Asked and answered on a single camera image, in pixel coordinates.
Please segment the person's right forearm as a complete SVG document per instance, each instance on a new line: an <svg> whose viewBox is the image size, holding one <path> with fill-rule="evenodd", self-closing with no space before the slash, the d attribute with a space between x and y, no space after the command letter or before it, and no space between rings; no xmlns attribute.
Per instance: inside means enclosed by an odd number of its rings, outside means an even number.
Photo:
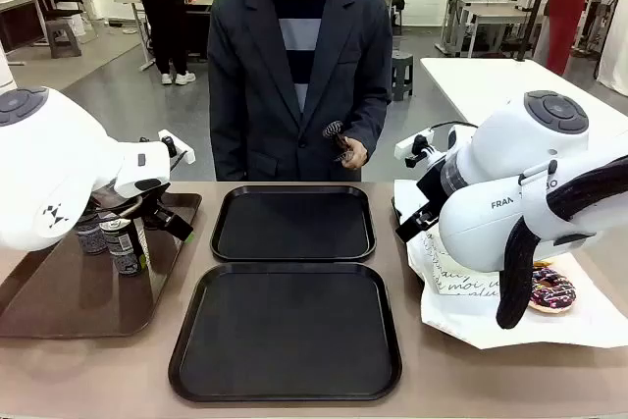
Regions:
<svg viewBox="0 0 628 419"><path fill-rule="evenodd" d="M218 181L246 179L246 107L242 91L229 82L210 84L210 140Z"/></svg>

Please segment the grey plastic stool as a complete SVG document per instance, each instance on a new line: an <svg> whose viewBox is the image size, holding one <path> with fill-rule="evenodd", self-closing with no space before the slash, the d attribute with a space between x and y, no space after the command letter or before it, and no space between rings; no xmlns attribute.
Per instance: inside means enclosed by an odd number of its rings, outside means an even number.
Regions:
<svg viewBox="0 0 628 419"><path fill-rule="evenodd" d="M45 28L53 59L80 57L82 55L78 39L68 20L46 21Z"/></svg>

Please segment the grey background table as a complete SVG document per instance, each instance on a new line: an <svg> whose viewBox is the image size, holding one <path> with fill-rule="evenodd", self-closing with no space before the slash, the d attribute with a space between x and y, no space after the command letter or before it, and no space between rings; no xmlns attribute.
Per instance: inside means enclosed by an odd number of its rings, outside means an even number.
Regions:
<svg viewBox="0 0 628 419"><path fill-rule="evenodd" d="M191 33L185 39L187 56L192 62L203 63L207 59L207 39L211 7L214 0L194 0L186 4L185 25L191 28ZM151 26L145 16L140 0L114 0L115 3L131 8L134 27L140 39L143 54L143 64L139 67L146 71L155 64L151 42Z"/></svg>

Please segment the person in dark blazer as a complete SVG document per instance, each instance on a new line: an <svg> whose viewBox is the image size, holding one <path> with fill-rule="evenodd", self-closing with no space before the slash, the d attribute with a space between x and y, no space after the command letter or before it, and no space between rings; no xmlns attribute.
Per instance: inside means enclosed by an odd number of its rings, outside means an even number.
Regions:
<svg viewBox="0 0 628 419"><path fill-rule="evenodd" d="M246 179L357 182L335 161L323 129L348 129L354 90L392 91L393 34L385 0L214 0L208 34L212 82L242 91Z"/></svg>

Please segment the dark plastic stool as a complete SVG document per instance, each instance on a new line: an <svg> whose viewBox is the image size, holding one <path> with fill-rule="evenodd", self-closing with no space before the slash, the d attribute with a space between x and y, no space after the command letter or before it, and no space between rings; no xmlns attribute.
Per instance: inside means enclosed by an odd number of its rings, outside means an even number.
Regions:
<svg viewBox="0 0 628 419"><path fill-rule="evenodd" d="M402 101L413 94L414 57L410 53L392 52L392 100Z"/></svg>

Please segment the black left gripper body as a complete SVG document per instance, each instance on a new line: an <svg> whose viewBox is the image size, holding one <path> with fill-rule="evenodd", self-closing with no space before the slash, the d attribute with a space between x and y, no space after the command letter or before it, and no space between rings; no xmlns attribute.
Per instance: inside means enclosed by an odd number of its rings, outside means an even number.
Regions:
<svg viewBox="0 0 628 419"><path fill-rule="evenodd" d="M171 185L164 183L132 197L122 197L112 183L94 190L90 195L90 214L98 216L141 215L142 211L161 202Z"/></svg>

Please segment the person's left forearm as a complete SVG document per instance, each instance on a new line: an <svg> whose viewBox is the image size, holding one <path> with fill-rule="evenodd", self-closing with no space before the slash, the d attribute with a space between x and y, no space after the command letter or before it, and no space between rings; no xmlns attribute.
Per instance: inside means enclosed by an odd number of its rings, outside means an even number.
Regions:
<svg viewBox="0 0 628 419"><path fill-rule="evenodd" d="M345 136L360 142L366 149L367 158L370 158L376 149L391 103L390 85L386 81L358 84L353 98Z"/></svg>

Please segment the black square serving tray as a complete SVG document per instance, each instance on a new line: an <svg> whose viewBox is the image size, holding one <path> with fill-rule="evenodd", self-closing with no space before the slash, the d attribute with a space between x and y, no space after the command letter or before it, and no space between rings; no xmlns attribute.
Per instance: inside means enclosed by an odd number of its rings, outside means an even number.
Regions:
<svg viewBox="0 0 628 419"><path fill-rule="evenodd" d="M196 284L169 382L195 403L372 401L402 362L386 285L359 263L233 263Z"/></svg>
<svg viewBox="0 0 628 419"><path fill-rule="evenodd" d="M224 262L358 262L377 239L352 185L242 185L227 192L210 247Z"/></svg>

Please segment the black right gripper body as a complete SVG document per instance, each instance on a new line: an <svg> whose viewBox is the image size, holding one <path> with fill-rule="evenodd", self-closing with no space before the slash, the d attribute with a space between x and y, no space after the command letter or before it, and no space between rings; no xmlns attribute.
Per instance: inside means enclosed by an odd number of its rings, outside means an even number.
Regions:
<svg viewBox="0 0 628 419"><path fill-rule="evenodd" d="M445 157L428 166L426 173L418 181L417 187L427 198L427 202L420 208L420 213L426 217L438 217L448 199L448 195L441 183L441 171L445 164Z"/></svg>

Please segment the white background work table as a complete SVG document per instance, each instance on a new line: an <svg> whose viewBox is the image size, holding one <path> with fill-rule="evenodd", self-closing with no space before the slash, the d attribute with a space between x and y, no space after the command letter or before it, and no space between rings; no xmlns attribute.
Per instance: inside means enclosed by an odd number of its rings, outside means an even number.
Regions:
<svg viewBox="0 0 628 419"><path fill-rule="evenodd" d="M511 0L445 0L434 46L447 57L513 55L530 20L531 13Z"/></svg>

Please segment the person's left hand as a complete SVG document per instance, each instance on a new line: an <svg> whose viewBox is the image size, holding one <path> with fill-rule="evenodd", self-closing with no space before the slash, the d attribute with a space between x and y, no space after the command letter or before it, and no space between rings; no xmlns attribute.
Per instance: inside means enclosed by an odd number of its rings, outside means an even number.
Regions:
<svg viewBox="0 0 628 419"><path fill-rule="evenodd" d="M368 160L366 147L359 140L347 136L343 136L341 142L344 149L340 159L342 165L349 170L361 169Z"/></svg>

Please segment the white paper bag with script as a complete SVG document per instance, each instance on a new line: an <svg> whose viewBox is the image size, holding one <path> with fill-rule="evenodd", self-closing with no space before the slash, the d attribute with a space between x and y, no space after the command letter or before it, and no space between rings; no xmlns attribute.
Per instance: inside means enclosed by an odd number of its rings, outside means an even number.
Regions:
<svg viewBox="0 0 628 419"><path fill-rule="evenodd" d="M467 269L453 260L445 250L438 232L418 236L422 267L441 295L496 297L499 295L497 273L480 273Z"/></svg>

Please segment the chocolate sprinkled donut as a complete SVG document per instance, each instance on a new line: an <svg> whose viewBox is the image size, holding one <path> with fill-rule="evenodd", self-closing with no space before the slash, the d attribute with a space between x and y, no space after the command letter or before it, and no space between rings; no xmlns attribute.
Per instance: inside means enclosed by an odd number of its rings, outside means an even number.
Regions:
<svg viewBox="0 0 628 419"><path fill-rule="evenodd" d="M534 267L528 306L546 314L570 310L577 298L573 284L550 267Z"/></svg>

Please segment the black green Pepsi can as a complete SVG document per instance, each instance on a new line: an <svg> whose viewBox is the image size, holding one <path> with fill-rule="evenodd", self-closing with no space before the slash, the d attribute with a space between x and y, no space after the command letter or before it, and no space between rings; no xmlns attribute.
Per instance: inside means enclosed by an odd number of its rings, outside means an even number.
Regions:
<svg viewBox="0 0 628 419"><path fill-rule="evenodd" d="M148 259L133 220L105 221L99 227L120 276L136 276L147 268Z"/></svg>
<svg viewBox="0 0 628 419"><path fill-rule="evenodd" d="M74 226L74 234L86 255L100 254L107 249L98 214L82 215Z"/></svg>

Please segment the black ridged handheld object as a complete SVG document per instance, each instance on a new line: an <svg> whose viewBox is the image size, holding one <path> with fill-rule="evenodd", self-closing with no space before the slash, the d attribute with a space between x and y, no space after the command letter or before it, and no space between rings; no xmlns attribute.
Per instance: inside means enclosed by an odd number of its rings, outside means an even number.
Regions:
<svg viewBox="0 0 628 419"><path fill-rule="evenodd" d="M333 121L323 129L323 137L332 144L337 154L335 161L350 167L354 158L354 148L349 138L344 135L343 130L342 121Z"/></svg>

